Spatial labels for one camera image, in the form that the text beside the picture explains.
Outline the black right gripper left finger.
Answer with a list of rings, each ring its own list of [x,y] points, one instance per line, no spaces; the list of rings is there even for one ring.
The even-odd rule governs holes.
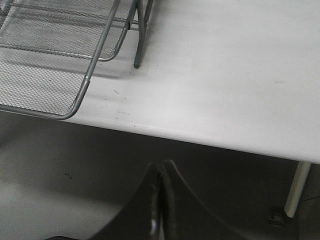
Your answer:
[[[158,240],[161,229],[161,178],[154,163],[121,211],[91,240]]]

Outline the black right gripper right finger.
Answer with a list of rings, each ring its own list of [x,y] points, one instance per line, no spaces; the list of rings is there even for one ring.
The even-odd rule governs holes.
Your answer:
[[[211,192],[205,202],[172,160],[159,165],[162,219],[167,240],[262,240],[258,220],[226,191]]]

